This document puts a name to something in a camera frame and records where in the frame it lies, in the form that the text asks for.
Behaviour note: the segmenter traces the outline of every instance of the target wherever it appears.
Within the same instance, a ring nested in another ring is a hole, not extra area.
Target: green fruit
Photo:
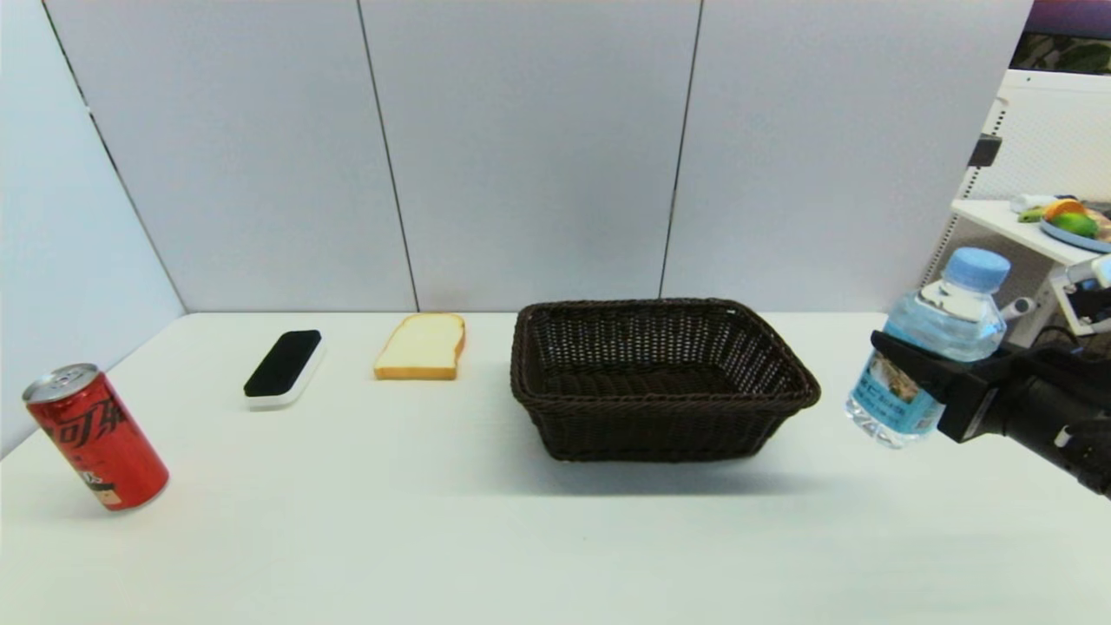
[[[1057,218],[1050,221],[1050,223],[1067,232],[1072,232],[1073,234],[1078,234],[1080,236],[1088,236],[1089,239],[1094,236],[1095,233],[1100,231],[1100,224],[1097,223],[1094,219],[1078,212],[1058,214]]]
[[[1041,221],[1041,215],[1045,212],[1044,205],[1035,205],[1030,210],[1023,210],[1019,213],[1020,223],[1037,223]]]

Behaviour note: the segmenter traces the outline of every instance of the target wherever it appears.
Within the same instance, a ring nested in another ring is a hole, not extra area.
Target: plastic bottle
[[[883,332],[953,361],[987,359],[1007,332],[991,293],[999,290],[1010,269],[1010,261],[993,251],[960,248],[941,280],[895,302]],[[845,402],[853,423],[893,450],[933,432],[943,411],[943,405],[875,352]]]

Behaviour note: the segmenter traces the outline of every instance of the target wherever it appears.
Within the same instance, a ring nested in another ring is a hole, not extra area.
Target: wicker basket
[[[720,299],[529,305],[511,377],[561,461],[751,456],[821,395],[771,326]]]

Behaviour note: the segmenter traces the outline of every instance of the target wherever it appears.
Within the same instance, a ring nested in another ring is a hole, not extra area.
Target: soda can
[[[141,506],[170,480],[151,447],[96,365],[70,365],[23,392],[28,412],[110,511]]]

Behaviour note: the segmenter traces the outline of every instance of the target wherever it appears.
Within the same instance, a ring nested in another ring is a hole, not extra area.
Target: fruit plate
[[[1081,249],[1087,249],[1090,251],[1098,251],[1101,253],[1111,253],[1111,243],[1109,242],[1104,242],[1098,239],[1089,239],[1088,236],[1081,236],[1080,234],[1073,234],[1068,230],[1062,230],[1058,228],[1057,225],[1050,223],[1049,221],[1045,221],[1044,219],[1041,220],[1041,226],[1042,231],[1045,232],[1047,234],[1060,241],[1064,241],[1071,245],[1079,246]]]

